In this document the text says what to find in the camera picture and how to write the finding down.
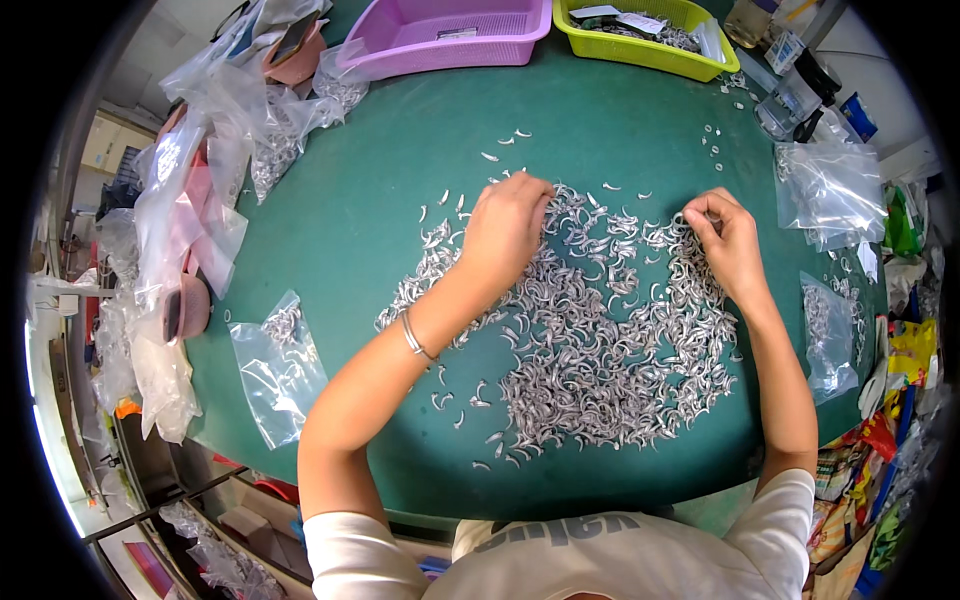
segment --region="silver bracelet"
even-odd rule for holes
[[[437,362],[437,358],[427,354],[423,346],[420,345],[420,342],[417,341],[413,329],[410,328],[410,317],[407,316],[406,308],[400,311],[400,323],[403,325],[403,337],[407,339],[407,344],[410,345],[410,349],[414,354],[422,354],[430,362]]]

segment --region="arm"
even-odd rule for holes
[[[548,182],[523,172],[484,189],[460,260],[408,309],[411,329],[428,354],[440,354],[516,282],[540,243],[543,210],[551,196]],[[297,477],[304,521],[343,511],[387,524],[367,466],[367,442],[428,365],[394,322],[330,380],[300,433]]]
[[[712,224],[705,213],[719,222]],[[722,187],[690,201],[684,217],[700,237],[714,276],[739,306],[750,332],[766,439],[766,458],[756,492],[789,468],[802,468],[816,476],[817,413],[767,287],[754,218]]]

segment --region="yellow-green plastic basket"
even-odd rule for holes
[[[735,73],[740,70],[740,61],[736,59],[723,30],[720,32],[720,43],[727,62],[717,62],[646,39],[588,32],[570,25],[569,11],[596,4],[599,4],[599,0],[553,0],[553,23],[570,38],[570,48],[578,57],[648,66],[698,82],[708,82],[721,71]],[[667,17],[674,26],[683,26],[689,32],[711,17],[702,7],[686,0],[611,0],[609,4],[621,12],[646,11],[653,17]]]

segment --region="black lid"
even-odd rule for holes
[[[777,0],[754,0],[754,4],[756,4],[758,8],[764,9],[770,14],[773,14],[779,7]]]
[[[810,89],[824,101],[825,107],[835,102],[834,96],[842,87],[840,78],[832,69],[817,60],[809,48],[804,48],[793,65]]]

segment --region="tissue box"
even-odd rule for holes
[[[806,44],[800,39],[800,36],[790,30],[783,30],[774,45],[770,46],[763,55],[774,73],[783,75],[793,66],[793,61],[797,59],[800,53],[806,48]]]

